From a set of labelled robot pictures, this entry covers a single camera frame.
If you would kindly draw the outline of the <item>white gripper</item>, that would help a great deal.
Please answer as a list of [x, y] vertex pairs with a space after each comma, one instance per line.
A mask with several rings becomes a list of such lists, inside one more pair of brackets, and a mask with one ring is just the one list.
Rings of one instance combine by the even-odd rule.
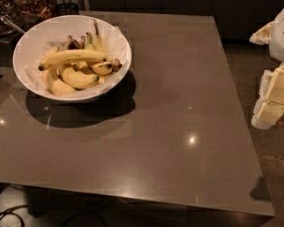
[[268, 130], [284, 114], [284, 8], [273, 22], [253, 33], [249, 42], [257, 45], [269, 44], [271, 57], [282, 61], [274, 71], [264, 71], [259, 86], [259, 99], [251, 119], [253, 127]]

